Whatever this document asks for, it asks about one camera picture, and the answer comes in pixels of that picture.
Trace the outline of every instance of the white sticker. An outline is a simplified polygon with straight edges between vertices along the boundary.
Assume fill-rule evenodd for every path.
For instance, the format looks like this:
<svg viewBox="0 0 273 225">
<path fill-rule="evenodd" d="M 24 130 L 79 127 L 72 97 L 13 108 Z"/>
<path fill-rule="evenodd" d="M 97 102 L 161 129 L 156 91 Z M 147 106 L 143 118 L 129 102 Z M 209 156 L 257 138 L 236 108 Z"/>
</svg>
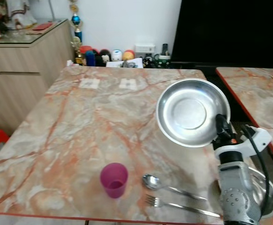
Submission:
<svg viewBox="0 0 273 225">
<path fill-rule="evenodd" d="M 99 86 L 99 83 L 100 83 L 99 79 L 84 78 L 84 79 L 81 79 L 79 87 L 80 88 L 93 88 L 93 89 L 97 89 L 98 86 Z"/>
<path fill-rule="evenodd" d="M 137 89 L 137 83 L 135 79 L 121 79 L 121 83 L 119 85 L 119 88 L 121 89 L 131 89 L 136 90 Z"/>
</svg>

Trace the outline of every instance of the table edge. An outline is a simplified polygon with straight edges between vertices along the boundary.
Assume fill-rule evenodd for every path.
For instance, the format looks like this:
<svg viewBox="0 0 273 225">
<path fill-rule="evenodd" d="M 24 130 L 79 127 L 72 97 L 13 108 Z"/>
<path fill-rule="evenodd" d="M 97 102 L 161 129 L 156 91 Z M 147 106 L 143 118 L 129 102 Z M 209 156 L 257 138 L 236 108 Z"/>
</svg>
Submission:
<svg viewBox="0 0 273 225">
<path fill-rule="evenodd" d="M 194 224 L 194 223 L 173 223 L 173 222 L 155 222 L 155 221 L 142 221 L 142 220 L 124 220 L 124 219 L 99 219 L 88 217 L 58 217 L 58 216 L 41 216 L 41 215 L 26 215 L 17 213 L 4 213 L 0 215 L 15 216 L 15 217 L 29 217 L 29 218 L 46 218 L 46 219 L 67 219 L 67 220 L 83 220 L 83 221 L 102 221 L 102 222 L 122 222 L 122 223 L 139 223 L 139 224 L 159 224 L 159 225 L 210 225 L 210 224 Z"/>
</svg>

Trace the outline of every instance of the cabinet door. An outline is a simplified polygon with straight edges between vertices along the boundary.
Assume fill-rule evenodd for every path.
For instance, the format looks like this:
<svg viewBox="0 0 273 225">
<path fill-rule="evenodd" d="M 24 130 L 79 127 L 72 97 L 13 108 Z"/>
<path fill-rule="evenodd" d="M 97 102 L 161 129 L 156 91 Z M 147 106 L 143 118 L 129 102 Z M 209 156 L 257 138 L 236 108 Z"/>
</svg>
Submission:
<svg viewBox="0 0 273 225">
<path fill-rule="evenodd" d="M 0 48 L 0 72 L 39 72 L 28 47 Z"/>
<path fill-rule="evenodd" d="M 0 73 L 0 128 L 11 135 L 47 89 L 38 73 Z"/>
</svg>

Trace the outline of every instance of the black screen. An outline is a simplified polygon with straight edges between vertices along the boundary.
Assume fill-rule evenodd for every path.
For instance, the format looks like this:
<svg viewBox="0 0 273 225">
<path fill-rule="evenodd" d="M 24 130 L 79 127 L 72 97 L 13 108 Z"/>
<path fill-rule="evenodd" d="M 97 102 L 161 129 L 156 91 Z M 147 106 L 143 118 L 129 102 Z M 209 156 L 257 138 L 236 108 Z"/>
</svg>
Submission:
<svg viewBox="0 0 273 225">
<path fill-rule="evenodd" d="M 273 67 L 273 1 L 182 0 L 172 61 Z"/>
</svg>

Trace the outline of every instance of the spoon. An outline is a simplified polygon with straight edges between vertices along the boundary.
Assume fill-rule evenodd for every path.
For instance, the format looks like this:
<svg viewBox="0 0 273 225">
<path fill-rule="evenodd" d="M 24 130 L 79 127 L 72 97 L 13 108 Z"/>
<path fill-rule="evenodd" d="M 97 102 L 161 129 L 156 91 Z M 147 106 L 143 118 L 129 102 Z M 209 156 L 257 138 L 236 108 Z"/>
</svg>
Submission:
<svg viewBox="0 0 273 225">
<path fill-rule="evenodd" d="M 161 183 L 161 181 L 160 181 L 159 178 L 157 178 L 155 176 L 152 176 L 150 174 L 145 174 L 142 177 L 142 180 L 143 180 L 143 183 L 145 184 L 145 186 L 147 188 L 151 189 L 151 190 L 158 190 L 158 189 L 161 189 L 161 188 L 166 188 L 168 190 L 177 192 L 177 193 L 179 193 L 181 195 L 185 195 L 185 196 L 188 196 L 188 197 L 196 199 L 196 200 L 207 201 L 206 198 L 200 197 L 198 195 L 194 195 L 194 194 L 192 194 L 190 192 L 179 190 L 177 188 L 170 187 L 170 186 L 164 186 L 164 185 L 162 185 L 162 183 Z"/>
</svg>

